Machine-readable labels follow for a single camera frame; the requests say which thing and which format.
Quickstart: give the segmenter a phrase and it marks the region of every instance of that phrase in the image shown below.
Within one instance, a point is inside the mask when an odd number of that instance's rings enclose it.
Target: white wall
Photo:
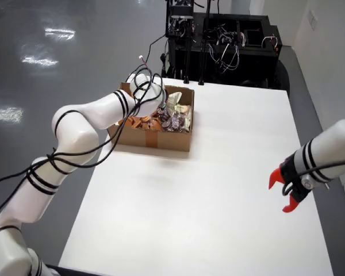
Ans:
[[[207,8],[207,0],[195,0],[196,3],[204,6],[202,9],[198,6],[194,6],[194,12],[205,13]],[[231,12],[231,0],[220,0],[220,13],[230,13]],[[217,0],[211,2],[210,13],[217,13]]]
[[[318,20],[313,31],[308,11]],[[345,0],[309,0],[294,44],[323,129],[345,118]],[[345,175],[340,177],[345,187]]]
[[[307,0],[251,0],[250,13],[269,16],[278,27],[282,44],[293,46]]]
[[[253,16],[261,16],[263,13],[263,6],[265,5],[265,0],[251,0],[249,5],[249,12]]]

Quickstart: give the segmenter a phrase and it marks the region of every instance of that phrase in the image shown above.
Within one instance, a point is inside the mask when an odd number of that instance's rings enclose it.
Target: packing tape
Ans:
[[[148,148],[157,148],[157,131],[145,131],[145,146]]]

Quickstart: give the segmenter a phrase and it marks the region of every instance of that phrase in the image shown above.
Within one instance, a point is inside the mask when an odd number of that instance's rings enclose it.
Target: power outlet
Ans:
[[[318,20],[317,20],[317,17],[315,16],[315,13],[313,10],[309,10],[308,21],[309,21],[309,24],[312,27],[312,29],[315,30]]]

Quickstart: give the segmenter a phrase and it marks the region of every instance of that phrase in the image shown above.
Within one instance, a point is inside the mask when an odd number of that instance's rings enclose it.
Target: wire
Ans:
[[[196,1],[194,1],[194,4],[195,4],[195,5],[197,5],[198,7],[201,7],[202,9],[204,9],[204,8],[205,8],[204,6],[202,6],[202,5],[198,4]]]
[[[262,43],[261,43],[261,47],[263,47],[263,42],[265,41],[265,39],[276,39],[276,45],[275,45],[275,49],[276,49],[276,47],[277,47],[277,44],[278,44],[278,40],[277,40],[277,37],[275,37],[275,36],[266,36],[266,37],[264,37],[264,39],[262,40]]]
[[[231,71],[233,71],[233,70],[237,69],[237,67],[239,66],[239,50],[238,50],[238,47],[237,47],[237,46],[235,46],[235,49],[236,49],[236,51],[235,51],[234,56],[232,57],[232,60],[231,60],[230,64],[229,64],[228,66],[226,66],[226,69],[225,69],[221,74],[225,73],[226,70],[231,70]],[[234,68],[231,68],[231,63],[233,62],[233,60],[234,60],[234,58],[235,58],[236,55],[237,55],[237,62],[236,62],[236,65],[234,66]]]
[[[149,58],[149,55],[150,55],[150,52],[151,52],[151,46],[153,44],[155,44],[157,41],[159,41],[162,37],[158,38],[157,40],[155,40],[154,42],[152,42],[150,45],[149,45],[149,51],[148,51],[148,56],[147,56],[147,59]],[[149,81],[148,82],[144,82],[140,85],[137,85],[136,83],[136,78],[139,74],[141,74],[143,71],[148,71],[149,73]],[[113,150],[115,149],[118,141],[119,141],[119,138],[120,138],[120,135],[121,135],[121,132],[124,128],[124,125],[128,119],[129,116],[131,116],[134,112],[138,112],[139,109],[140,109],[140,106],[146,102],[150,102],[150,101],[154,101],[156,100],[157,98],[159,98],[161,96],[162,93],[164,93],[164,90],[163,90],[163,80],[162,80],[162,77],[155,73],[152,75],[152,72],[151,70],[146,66],[146,64],[141,64],[139,65],[136,69],[134,69],[132,71],[132,73],[129,74],[129,76],[127,77],[127,80],[130,78],[130,76],[132,74],[135,73],[135,76],[133,77],[132,81],[135,82],[136,84],[136,87],[137,89],[134,91],[133,93],[133,96],[135,96],[136,92],[139,91],[139,90],[142,90],[144,91],[144,93],[142,94],[142,96],[140,98],[136,98],[135,97],[135,101],[136,101],[136,104],[135,106],[129,111],[129,113],[125,116],[125,118],[123,119],[122,121],[122,124],[120,124],[117,128],[117,130],[115,131],[115,133],[109,137],[104,143],[100,144],[99,146],[93,148],[93,149],[90,149],[88,151],[83,151],[83,152],[77,152],[77,153],[68,153],[68,152],[55,152],[56,149],[53,149],[53,153],[50,154],[50,155],[47,155],[47,158],[41,160],[41,161],[38,161],[34,164],[31,164],[30,166],[28,166],[27,168],[25,168],[24,170],[18,172],[18,173],[15,173],[15,174],[12,174],[12,175],[8,175],[6,177],[3,177],[3,178],[0,178],[0,183],[5,181],[5,180],[8,180],[8,179],[11,179],[11,178],[15,178],[15,177],[19,177],[20,175],[23,175],[24,173],[26,174],[25,177],[22,178],[22,180],[20,181],[20,183],[16,186],[16,188],[13,190],[13,192],[7,197],[7,199],[4,200],[3,203],[0,204],[0,210],[13,198],[13,196],[15,195],[15,193],[19,190],[19,188],[21,187],[21,185],[23,184],[24,180],[28,179],[30,177],[30,175],[35,171],[37,170],[38,168],[40,168],[41,166],[45,165],[46,163],[50,162],[50,164],[56,169],[58,170],[58,172],[60,173],[63,173],[63,174],[67,174],[66,172],[63,172],[60,168],[58,168],[58,166],[56,165],[55,161],[58,161],[58,162],[61,162],[61,163],[64,163],[64,164],[67,164],[69,166],[73,166],[73,167],[76,167],[76,168],[92,168],[92,167],[95,167],[99,164],[101,164],[102,162],[104,162],[109,156],[110,154],[113,152]],[[147,91],[151,88],[152,84],[154,83],[154,80],[155,80],[155,77],[159,77],[161,79],[161,84],[159,85],[160,86],[160,92],[157,96],[153,97],[153,98],[150,98],[150,99],[147,99],[147,100],[144,100],[144,97],[145,95],[147,94]],[[90,154],[92,152],[95,152],[95,151],[98,151],[100,148],[104,147],[105,145],[109,144],[113,139],[115,139],[110,151],[101,159],[99,160],[98,162],[96,163],[93,163],[93,164],[88,164],[88,165],[80,165],[80,164],[76,164],[74,162],[71,162],[69,160],[66,160],[66,159],[63,159],[61,158],[60,156],[81,156],[81,155],[87,155],[87,154]]]
[[[154,45],[157,41],[159,41],[161,38],[163,38],[165,35],[163,36],[160,36],[158,39],[156,39],[154,42],[152,42],[150,45],[149,45],[149,50],[148,50],[148,55],[147,55],[147,58],[145,60],[145,62],[147,63],[148,62],[148,59],[150,58],[150,53],[151,53],[151,47],[152,45]]]
[[[224,50],[224,52],[223,52],[223,55],[222,55],[222,57],[221,57],[221,60],[224,58],[224,55],[225,55],[225,52],[226,52],[226,49],[229,47],[229,43],[228,43],[228,45],[226,45],[226,48],[225,48],[225,50]]]
[[[338,166],[342,166],[342,165],[345,165],[345,160],[341,160],[341,161],[335,161],[335,162],[331,162],[331,163],[327,163],[325,165],[321,165],[321,166],[318,166],[318,167],[314,167],[314,168],[310,168],[306,171],[303,171],[299,174],[297,174],[296,177],[301,177],[305,174],[309,174],[309,173],[312,173],[314,171],[318,171],[318,170],[323,170],[325,168],[333,168],[333,167],[338,167]]]
[[[166,43],[165,43],[165,52],[164,52],[165,56],[166,56],[166,47],[167,47],[167,43],[168,43],[168,39],[166,40]]]

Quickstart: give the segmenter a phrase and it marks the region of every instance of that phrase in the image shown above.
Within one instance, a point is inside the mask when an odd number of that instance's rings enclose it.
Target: black stripe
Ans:
[[[127,99],[124,96],[124,93],[121,90],[116,90],[116,91],[119,92],[120,95],[122,96],[122,98],[124,99],[124,104],[126,107],[126,113],[129,114],[129,105],[128,105]]]
[[[308,162],[306,161],[306,156],[305,156],[305,148],[307,147],[308,144],[305,144],[304,147],[303,147],[303,162],[304,162],[304,166],[305,166],[305,169],[308,170],[309,169],[309,166],[308,166]],[[318,181],[318,182],[321,182],[323,183],[324,181],[318,179],[318,177],[316,177],[312,172],[309,173],[310,177],[312,177],[315,181]]]
[[[7,226],[0,227],[0,232],[3,230],[6,230],[6,229],[16,229],[19,232],[22,232],[18,227],[14,226],[14,225],[7,225]]]
[[[37,256],[37,260],[39,260],[39,265],[37,266],[36,276],[40,276],[42,274],[42,262],[41,262],[41,259],[37,253],[36,253],[36,256]]]
[[[27,276],[32,276],[32,265],[30,266],[29,272]]]
[[[311,145],[312,145],[312,141],[313,139],[309,142],[308,144],[308,155],[309,155],[309,160],[310,163],[312,164],[313,168],[317,167],[316,166],[316,162],[313,159],[313,155],[312,155],[312,149],[311,149]],[[320,172],[320,170],[316,170],[315,173],[317,173],[320,177],[322,177],[323,179],[325,179],[324,181],[331,181],[331,179],[329,179],[328,177],[326,177],[322,172]]]
[[[40,182],[45,187],[47,187],[49,189],[54,189],[54,190],[57,190],[59,188],[58,186],[50,184],[50,183],[46,182],[45,180],[43,180],[42,178],[40,178],[40,176],[38,174],[36,174],[36,172],[34,170],[31,170],[31,174],[34,176],[34,178],[36,178],[38,180],[38,182]]]
[[[119,94],[116,93],[116,91],[113,94],[115,94],[119,98],[119,101],[120,101],[120,104],[122,107],[122,117],[125,118],[125,107],[124,107],[124,104],[122,102],[122,99],[120,98]]]
[[[32,184],[33,187],[35,187],[38,191],[47,194],[48,196],[53,196],[56,192],[55,191],[48,191],[43,189],[40,185],[38,185],[35,181],[33,181],[33,179],[30,177],[30,175],[27,175],[27,180],[29,181],[29,183]]]
[[[56,122],[56,125],[55,125],[55,137],[57,137],[56,136],[56,132],[58,131],[58,126],[59,126],[59,123],[60,123],[60,121],[67,115],[67,114],[69,114],[69,113],[73,113],[73,112],[78,112],[79,114],[81,114],[79,111],[77,111],[77,110],[69,110],[69,111],[66,111],[66,112],[64,112],[61,116],[60,116],[60,118],[57,120],[57,122]]]

